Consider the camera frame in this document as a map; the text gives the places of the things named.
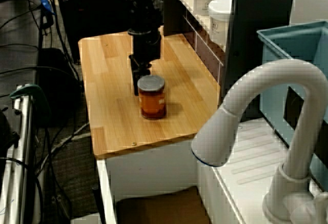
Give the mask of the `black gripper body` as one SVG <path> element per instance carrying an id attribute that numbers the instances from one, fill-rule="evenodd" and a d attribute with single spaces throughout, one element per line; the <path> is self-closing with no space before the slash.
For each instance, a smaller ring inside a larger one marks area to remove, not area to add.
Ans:
<path id="1" fill-rule="evenodd" d="M 160 59 L 161 34 L 158 29 L 150 31 L 128 30 L 132 36 L 133 53 L 129 56 L 132 68 L 149 68 L 150 62 Z"/>

